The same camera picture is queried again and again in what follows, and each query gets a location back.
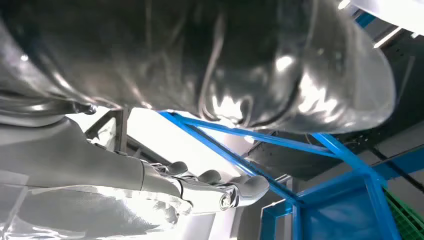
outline blue metal frame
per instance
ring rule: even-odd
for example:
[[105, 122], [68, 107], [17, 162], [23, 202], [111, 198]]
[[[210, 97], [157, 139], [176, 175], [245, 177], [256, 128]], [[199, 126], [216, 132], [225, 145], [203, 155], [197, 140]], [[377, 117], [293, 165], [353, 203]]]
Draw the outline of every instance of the blue metal frame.
[[[352, 176], [361, 175], [365, 178], [366, 189], [369, 193], [371, 204], [373, 206], [375, 216], [378, 221], [378, 227], [384, 239], [388, 240], [400, 240], [399, 232], [396, 228], [396, 224], [391, 216], [391, 212], [387, 201], [385, 199], [382, 186], [386, 186], [386, 180], [375, 172], [371, 167], [362, 162], [355, 154], [353, 154], [349, 149], [347, 149], [343, 144], [338, 140], [332, 137], [329, 134], [323, 133], [313, 133], [312, 136], [316, 138], [320, 143], [325, 147], [319, 147], [312, 144], [307, 144], [303, 142], [298, 142], [290, 139], [284, 139], [275, 136], [269, 136], [266, 134], [261, 134], [257, 132], [252, 132], [243, 129], [229, 128], [215, 123], [205, 122], [197, 119], [192, 119], [188, 117], [183, 117], [176, 113], [162, 112], [161, 115], [168, 119], [170, 122], [174, 123], [176, 126], [202, 142], [205, 146], [212, 149], [214, 152], [218, 153], [220, 156], [240, 168], [242, 171], [247, 173], [250, 176], [261, 175], [264, 176], [270, 185], [270, 189], [276, 194], [280, 195], [285, 199], [284, 202], [281, 202], [277, 205], [265, 208], [262, 212], [262, 230], [261, 230], [261, 239], [270, 239], [275, 238], [275, 228], [276, 228], [276, 219], [284, 215], [290, 214], [290, 206], [292, 206], [292, 215], [293, 215], [293, 239], [301, 240], [302, 236], [302, 220], [301, 214], [303, 210], [311, 205], [311, 202], [305, 204], [303, 199], [312, 194], [314, 191], [320, 189], [328, 189], [334, 186], [335, 184], [341, 184], [344, 181], [347, 181], [352, 178]], [[263, 172], [261, 169], [258, 169], [256, 166], [250, 164], [247, 160], [243, 159], [241, 156], [232, 153], [232, 151], [225, 146], [217, 145], [209, 141], [205, 136], [206, 133], [202, 132], [200, 129], [193, 130], [190, 126], [201, 127], [220, 131], [227, 134], [237, 135], [237, 136], [250, 136], [255, 140], [266, 142], [270, 144], [275, 144], [287, 148], [297, 149], [301, 151], [306, 151], [314, 154], [324, 155], [332, 158], [339, 158], [345, 163], [349, 164], [353, 168], [352, 174], [347, 174], [337, 178], [337, 180], [330, 181], [324, 184], [321, 184], [318, 188], [315, 188], [311, 191], [305, 191], [298, 194], [293, 193], [287, 189], [283, 184], [275, 181], [271, 176]], [[320, 201], [324, 201], [326, 198], [331, 196], [320, 196]]]

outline metal rack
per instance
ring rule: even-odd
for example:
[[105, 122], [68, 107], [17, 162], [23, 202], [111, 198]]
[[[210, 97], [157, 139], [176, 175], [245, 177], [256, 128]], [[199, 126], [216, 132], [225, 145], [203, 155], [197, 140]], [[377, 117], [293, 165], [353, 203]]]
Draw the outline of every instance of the metal rack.
[[[383, 192], [382, 187], [387, 186], [386, 180], [331, 135], [312, 134], [325, 146], [320, 147], [229, 128], [176, 113], [162, 112], [161, 115], [246, 174], [264, 176], [269, 182], [270, 189], [285, 199], [263, 209], [260, 231], [262, 240], [275, 239], [276, 220], [288, 214], [293, 216], [294, 240], [401, 239]], [[199, 127], [241, 137], [250, 136], [269, 144], [339, 158], [349, 164], [353, 171], [306, 191], [294, 193], [230, 149], [210, 141]]]

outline blue panel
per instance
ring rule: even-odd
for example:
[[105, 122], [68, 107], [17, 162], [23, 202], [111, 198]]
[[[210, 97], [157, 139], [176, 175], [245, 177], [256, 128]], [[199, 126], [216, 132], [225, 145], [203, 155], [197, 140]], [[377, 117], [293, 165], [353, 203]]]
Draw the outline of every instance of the blue panel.
[[362, 13], [359, 15], [355, 21], [358, 23], [359, 26], [365, 28], [368, 24], [370, 24], [376, 17], [374, 15], [371, 15], [367, 12]]
[[300, 193], [303, 239], [400, 240], [381, 186], [372, 180], [348, 173]]
[[199, 140], [201, 143], [203, 143], [205, 146], [213, 150], [215, 153], [222, 156], [224, 159], [232, 163], [233, 165], [239, 167], [241, 170], [243, 170], [246, 174], [250, 176], [256, 176], [261, 175], [265, 177], [269, 182], [269, 188], [276, 194], [280, 195], [282, 198], [286, 199], [287, 202], [293, 204], [293, 205], [300, 205], [301, 203], [298, 202], [296, 194], [294, 194], [292, 191], [287, 189], [284, 185], [281, 183], [275, 181], [272, 177], [270, 177], [268, 174], [264, 173], [262, 170], [258, 169], [254, 165], [250, 164], [250, 162], [243, 159], [241, 156], [239, 157], [233, 157], [231, 154], [228, 154], [228, 152], [224, 151], [222, 148], [225, 148], [224, 146], [217, 146], [214, 143], [210, 142], [208, 139], [194, 131], [193, 129], [186, 126], [184, 123], [180, 122], [177, 118], [175, 118], [173, 115], [162, 112], [161, 115], [168, 119], [170, 122], [184, 130], [186, 133], [190, 134], [195, 139]]
[[303, 209], [302, 223], [304, 240], [384, 239], [364, 187]]
[[253, 139], [261, 141], [261, 142], [265, 142], [265, 143], [269, 143], [269, 144], [275, 144], [275, 145], [278, 145], [278, 146], [283, 146], [283, 147], [287, 147], [287, 148], [292, 148], [292, 149], [310, 152], [310, 153], [313, 153], [313, 154], [319, 154], [319, 155], [324, 155], [324, 156], [336, 158], [336, 156], [332, 152], [330, 152], [328, 149], [326, 149], [325, 147], [315, 146], [315, 145], [307, 144], [307, 143], [304, 143], [304, 142], [293, 141], [293, 140], [290, 140], [290, 139], [285, 139], [285, 138], [276, 137], [276, 136], [270, 136], [270, 135], [266, 135], [266, 134], [262, 134], [262, 133], [258, 133], [258, 132], [253, 132], [253, 131], [248, 131], [248, 130], [243, 130], [243, 129], [238, 129], [238, 128], [229, 128], [229, 127], [219, 125], [219, 124], [215, 124], [215, 123], [210, 123], [210, 122], [200, 121], [200, 120], [196, 120], [196, 119], [192, 119], [192, 118], [188, 118], [188, 117], [183, 117], [183, 116], [180, 116], [178, 114], [175, 114], [174, 116], [180, 122], [187, 124], [187, 125], [212, 129], [212, 130], [216, 130], [216, 131], [219, 131], [219, 132], [237, 135], [237, 136], [241, 136], [241, 137], [251, 136]]
[[[390, 161], [395, 163], [400, 169], [408, 174], [424, 169], [424, 147], [412, 150], [400, 156], [393, 157], [393, 159], [390, 159]], [[382, 175], [385, 179], [399, 177], [398, 173], [393, 171], [393, 169], [384, 163], [373, 167], [373, 169]]]
[[275, 240], [276, 228], [277, 218], [264, 209], [260, 219], [260, 240]]

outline blue steel beam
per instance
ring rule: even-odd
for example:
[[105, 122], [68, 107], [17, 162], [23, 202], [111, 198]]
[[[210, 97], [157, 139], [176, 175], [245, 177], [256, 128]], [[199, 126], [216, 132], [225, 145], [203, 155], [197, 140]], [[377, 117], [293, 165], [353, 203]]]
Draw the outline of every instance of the blue steel beam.
[[293, 206], [293, 240], [302, 240], [303, 238], [301, 211], [299, 206]]
[[366, 190], [369, 194], [375, 216], [377, 217], [378, 228], [384, 239], [401, 240], [392, 211], [389, 208], [385, 194], [380, 183], [371, 176], [365, 176]]
[[370, 166], [368, 166], [368, 164], [363, 162], [358, 156], [356, 156], [333, 136], [326, 133], [312, 133], [311, 135], [322, 145], [332, 151], [338, 158], [349, 164], [354, 170], [368, 174], [378, 180], [383, 186], [387, 186], [387, 182], [384, 177], [374, 171]]
[[259, 168], [255, 167], [254, 165], [252, 165], [247, 160], [243, 159], [241, 156], [238, 157], [238, 158], [236, 158], [236, 157], [230, 155], [228, 152], [226, 152], [225, 150], [222, 149], [222, 148], [224, 148], [224, 146], [221, 146], [222, 148], [220, 148], [219, 146], [215, 145], [214, 143], [212, 143], [211, 141], [209, 141], [208, 139], [206, 139], [205, 137], [203, 137], [201, 134], [199, 134], [198, 132], [194, 131], [193, 129], [191, 129], [190, 127], [188, 127], [187, 125], [185, 125], [183, 122], [181, 122], [174, 115], [171, 115], [171, 114], [169, 114], [167, 112], [161, 112], [160, 114], [164, 118], [166, 118], [167, 120], [169, 120], [171, 123], [175, 124], [177, 127], [181, 128], [186, 133], [190, 134], [192, 137], [194, 137], [195, 139], [199, 140], [201, 143], [203, 143], [205, 146], [207, 146], [208, 148], [210, 148], [211, 150], [213, 150], [215, 153], [219, 154], [220, 156], [222, 156], [223, 158], [225, 158], [227, 161], [231, 162], [233, 165], [239, 167], [246, 174], [248, 174], [250, 176], [261, 175], [261, 176], [265, 177], [268, 180], [268, 182], [269, 182], [269, 188], [274, 193], [280, 195], [282, 198], [285, 198], [287, 202], [289, 202], [289, 203], [291, 203], [292, 205], [295, 205], [295, 206], [299, 206], [299, 205], [302, 204], [298, 200], [298, 197], [296, 196], [296, 194], [294, 194], [292, 191], [290, 191], [289, 189], [287, 189], [281, 183], [275, 181], [271, 176], [269, 176], [268, 174], [264, 173], [262, 170], [260, 170]]
[[178, 119], [181, 123], [191, 125], [191, 126], [194, 126], [194, 127], [202, 127], [202, 128], [206, 128], [206, 129], [212, 129], [212, 130], [216, 130], [216, 131], [223, 132], [223, 133], [226, 133], [226, 134], [232, 134], [232, 135], [237, 135], [237, 136], [241, 136], [241, 137], [250, 136], [253, 139], [261, 141], [261, 142], [274, 144], [274, 145], [278, 145], [278, 146], [283, 146], [283, 147], [287, 147], [287, 148], [291, 148], [291, 149], [297, 149], [297, 150], [300, 150], [300, 151], [310, 152], [310, 153], [313, 153], [313, 154], [324, 155], [324, 156], [328, 156], [328, 157], [332, 157], [332, 158], [338, 158], [334, 153], [332, 153], [331, 151], [329, 151], [325, 147], [315, 146], [315, 145], [307, 144], [307, 143], [304, 143], [304, 142], [293, 141], [293, 140], [289, 140], [289, 139], [285, 139], [285, 138], [281, 138], [281, 137], [270, 136], [270, 135], [266, 135], [266, 134], [262, 134], [262, 133], [258, 133], [258, 132], [253, 132], [253, 131], [248, 131], [248, 130], [243, 130], [243, 129], [239, 129], [239, 128], [229, 128], [229, 127], [219, 125], [219, 124], [216, 124], [216, 123], [210, 123], [210, 122], [205, 122], [205, 121], [201, 121], [201, 120], [197, 120], [197, 119], [192, 119], [192, 118], [189, 118], [189, 117], [183, 117], [183, 116], [178, 115], [178, 114], [175, 114], [174, 117], [176, 119]]

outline green netting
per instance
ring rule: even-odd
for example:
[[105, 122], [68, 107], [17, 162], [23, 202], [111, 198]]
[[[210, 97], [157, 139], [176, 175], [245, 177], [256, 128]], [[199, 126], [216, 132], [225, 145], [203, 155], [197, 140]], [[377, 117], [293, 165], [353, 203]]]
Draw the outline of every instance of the green netting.
[[424, 240], [424, 221], [420, 215], [387, 189], [384, 189], [384, 193], [402, 239]]

